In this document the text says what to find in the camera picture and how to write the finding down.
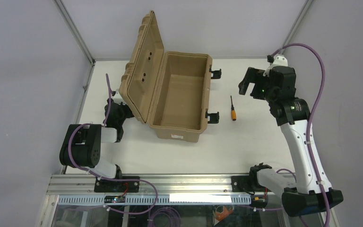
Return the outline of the orange object under table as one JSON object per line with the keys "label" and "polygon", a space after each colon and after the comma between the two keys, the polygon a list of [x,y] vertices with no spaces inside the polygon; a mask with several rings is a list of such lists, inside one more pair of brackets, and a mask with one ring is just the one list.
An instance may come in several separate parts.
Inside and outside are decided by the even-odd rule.
{"label": "orange object under table", "polygon": [[216,206],[214,209],[214,218],[217,221],[222,221],[233,212],[234,212],[233,206],[225,206],[225,205]]}

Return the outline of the aluminium frame rail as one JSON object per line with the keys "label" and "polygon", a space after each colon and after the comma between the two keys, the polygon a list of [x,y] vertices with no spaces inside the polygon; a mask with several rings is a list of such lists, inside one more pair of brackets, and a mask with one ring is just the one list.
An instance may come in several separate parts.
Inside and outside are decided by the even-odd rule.
{"label": "aluminium frame rail", "polygon": [[[173,193],[233,194],[231,177],[237,174],[139,174],[160,195]],[[47,195],[93,195],[96,178],[87,174],[52,175]]]}

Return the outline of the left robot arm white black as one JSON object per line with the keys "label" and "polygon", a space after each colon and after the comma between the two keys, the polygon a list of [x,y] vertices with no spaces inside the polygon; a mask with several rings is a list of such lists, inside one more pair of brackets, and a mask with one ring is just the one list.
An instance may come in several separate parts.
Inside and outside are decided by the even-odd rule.
{"label": "left robot arm white black", "polygon": [[102,124],[71,124],[60,149],[59,160],[63,166],[84,170],[99,179],[122,179],[121,168],[101,157],[103,143],[121,141],[126,119],[134,115],[125,102],[107,100]]}

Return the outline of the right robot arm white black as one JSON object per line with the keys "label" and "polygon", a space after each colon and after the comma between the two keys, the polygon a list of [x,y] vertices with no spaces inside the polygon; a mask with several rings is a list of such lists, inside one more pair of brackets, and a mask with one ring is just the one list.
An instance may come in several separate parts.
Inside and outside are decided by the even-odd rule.
{"label": "right robot arm white black", "polygon": [[245,95],[249,84],[254,99],[265,100],[288,144],[294,181],[284,178],[269,165],[252,166],[240,188],[247,192],[268,189],[277,195],[287,215],[298,217],[325,212],[343,202],[340,190],[333,189],[317,154],[312,131],[308,131],[310,110],[305,100],[296,97],[294,68],[275,66],[268,72],[249,67],[239,83]]}

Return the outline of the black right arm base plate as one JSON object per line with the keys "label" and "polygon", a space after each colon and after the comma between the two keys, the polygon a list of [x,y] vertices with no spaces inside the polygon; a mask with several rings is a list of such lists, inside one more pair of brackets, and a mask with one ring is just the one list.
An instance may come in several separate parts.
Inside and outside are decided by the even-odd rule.
{"label": "black right arm base plate", "polygon": [[265,192],[265,187],[255,186],[248,175],[231,176],[232,192],[246,192],[255,194],[256,192]]}

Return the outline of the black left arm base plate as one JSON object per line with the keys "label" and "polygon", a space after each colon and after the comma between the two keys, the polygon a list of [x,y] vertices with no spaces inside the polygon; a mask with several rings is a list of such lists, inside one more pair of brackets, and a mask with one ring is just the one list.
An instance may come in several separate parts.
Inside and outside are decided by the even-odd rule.
{"label": "black left arm base plate", "polygon": [[130,193],[139,192],[139,176],[123,176],[124,182],[98,180],[96,178],[94,192],[95,193],[124,193],[125,191]]}

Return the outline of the orange handled screwdriver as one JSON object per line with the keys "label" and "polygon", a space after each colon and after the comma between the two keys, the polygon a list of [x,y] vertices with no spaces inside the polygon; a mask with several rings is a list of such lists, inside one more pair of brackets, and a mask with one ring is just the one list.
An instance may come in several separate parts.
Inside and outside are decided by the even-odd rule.
{"label": "orange handled screwdriver", "polygon": [[233,105],[233,97],[232,95],[230,95],[230,99],[231,99],[231,119],[232,121],[236,121],[237,120],[237,115],[236,115],[236,111]]}

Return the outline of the tan plastic toolbox bin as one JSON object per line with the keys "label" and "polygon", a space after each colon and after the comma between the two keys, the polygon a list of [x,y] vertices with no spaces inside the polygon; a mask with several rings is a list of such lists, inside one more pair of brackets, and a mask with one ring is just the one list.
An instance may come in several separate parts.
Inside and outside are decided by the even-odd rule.
{"label": "tan plastic toolbox bin", "polygon": [[134,117],[158,138],[196,143],[219,113],[209,113],[212,57],[204,53],[165,51],[154,11],[138,30],[132,57],[126,64],[119,93]]}

